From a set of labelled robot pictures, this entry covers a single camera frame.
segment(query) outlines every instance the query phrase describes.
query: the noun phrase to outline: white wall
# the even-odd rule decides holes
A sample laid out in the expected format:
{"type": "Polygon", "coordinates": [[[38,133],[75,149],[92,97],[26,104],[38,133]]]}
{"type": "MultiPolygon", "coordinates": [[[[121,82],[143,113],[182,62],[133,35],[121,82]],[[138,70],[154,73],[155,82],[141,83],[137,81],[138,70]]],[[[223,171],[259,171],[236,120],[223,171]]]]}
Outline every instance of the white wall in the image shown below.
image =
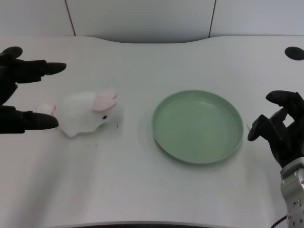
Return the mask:
{"type": "Polygon", "coordinates": [[[64,0],[0,0],[0,36],[73,34],[64,0]]]}
{"type": "MultiPolygon", "coordinates": [[[[304,0],[216,0],[215,9],[214,3],[67,0],[76,35],[112,41],[176,43],[209,35],[304,35],[304,0]]],[[[0,36],[72,35],[65,0],[0,0],[0,36]]]]}
{"type": "Polygon", "coordinates": [[[211,37],[304,35],[304,0],[217,0],[211,37]]]}
{"type": "Polygon", "coordinates": [[[128,43],[207,38],[214,0],[68,0],[76,35],[128,43]]]}

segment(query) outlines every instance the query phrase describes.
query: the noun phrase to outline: silver robotic arm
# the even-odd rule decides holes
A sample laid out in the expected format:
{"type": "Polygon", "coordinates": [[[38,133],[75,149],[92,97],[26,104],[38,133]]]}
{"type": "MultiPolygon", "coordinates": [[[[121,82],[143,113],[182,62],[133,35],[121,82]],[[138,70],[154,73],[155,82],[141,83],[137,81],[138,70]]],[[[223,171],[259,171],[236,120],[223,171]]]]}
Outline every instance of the silver robotic arm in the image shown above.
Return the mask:
{"type": "Polygon", "coordinates": [[[304,227],[304,157],[281,170],[281,193],[287,206],[289,228],[304,227]]]}
{"type": "Polygon", "coordinates": [[[304,100],[298,93],[288,91],[273,91],[266,99],[283,108],[269,119],[260,115],[252,124],[248,140],[259,136],[268,140],[282,167],[281,193],[287,206],[288,227],[304,228],[304,100]],[[287,114],[294,119],[288,127],[283,123],[287,114]]]}

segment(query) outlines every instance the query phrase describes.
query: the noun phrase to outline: robotic hand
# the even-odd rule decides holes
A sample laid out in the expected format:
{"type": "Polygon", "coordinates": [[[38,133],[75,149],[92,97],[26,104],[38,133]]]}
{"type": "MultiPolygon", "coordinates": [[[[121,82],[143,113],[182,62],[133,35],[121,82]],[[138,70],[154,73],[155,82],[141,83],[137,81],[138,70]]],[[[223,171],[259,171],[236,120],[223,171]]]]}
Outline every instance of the robotic hand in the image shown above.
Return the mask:
{"type": "Polygon", "coordinates": [[[304,228],[304,100],[298,93],[288,91],[273,91],[266,99],[283,108],[270,119],[260,115],[252,124],[248,140],[259,136],[268,140],[282,167],[281,193],[287,205],[288,227],[304,228]],[[283,123],[287,114],[294,119],[288,127],[283,123]]]}
{"type": "Polygon", "coordinates": [[[10,47],[0,53],[0,133],[24,133],[25,130],[42,130],[58,127],[55,117],[17,111],[3,104],[13,95],[16,83],[41,81],[44,75],[53,75],[66,68],[64,63],[47,63],[45,60],[23,61],[20,47],[10,47]]]}

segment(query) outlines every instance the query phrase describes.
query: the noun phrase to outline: black cable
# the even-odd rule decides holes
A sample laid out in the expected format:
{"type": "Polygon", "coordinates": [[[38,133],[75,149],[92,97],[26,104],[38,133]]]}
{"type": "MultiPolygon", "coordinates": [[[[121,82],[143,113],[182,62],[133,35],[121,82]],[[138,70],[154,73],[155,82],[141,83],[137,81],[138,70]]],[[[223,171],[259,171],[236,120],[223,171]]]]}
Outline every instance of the black cable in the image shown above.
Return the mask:
{"type": "Polygon", "coordinates": [[[287,215],[285,215],[283,218],[280,218],[278,221],[276,221],[271,228],[275,228],[278,224],[280,224],[281,222],[283,222],[285,219],[287,218],[287,215]]]}

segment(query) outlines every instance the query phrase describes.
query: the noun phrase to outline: white table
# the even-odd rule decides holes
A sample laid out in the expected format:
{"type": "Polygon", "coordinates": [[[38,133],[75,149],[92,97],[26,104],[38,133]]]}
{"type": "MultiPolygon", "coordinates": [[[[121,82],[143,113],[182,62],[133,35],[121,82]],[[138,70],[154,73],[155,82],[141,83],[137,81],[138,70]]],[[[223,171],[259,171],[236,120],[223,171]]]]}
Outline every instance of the white table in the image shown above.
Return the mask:
{"type": "Polygon", "coordinates": [[[286,213],[280,167],[247,125],[278,106],[272,90],[304,95],[304,61],[287,58],[304,37],[218,37],[185,44],[122,44],[89,37],[1,38],[21,59],[67,63],[64,72],[19,85],[19,110],[79,91],[115,88],[114,119],[74,139],[59,129],[1,135],[0,227],[71,227],[132,221],[207,227],[270,227],[286,213]],[[228,99],[245,127],[241,150],[223,163],[193,166],[153,140],[156,105],[180,90],[228,99]]]}

